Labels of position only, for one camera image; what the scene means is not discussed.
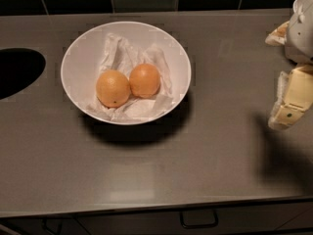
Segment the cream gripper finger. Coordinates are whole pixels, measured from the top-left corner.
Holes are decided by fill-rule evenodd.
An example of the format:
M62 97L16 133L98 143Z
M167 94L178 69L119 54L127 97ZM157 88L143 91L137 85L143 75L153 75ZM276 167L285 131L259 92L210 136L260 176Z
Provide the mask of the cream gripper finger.
M286 42L286 34L289 22L282 23L274 29L265 39L265 43L270 46L282 46Z
M290 73L282 71L278 79L277 101L268 125L285 130L295 125L313 105L313 66L298 65Z

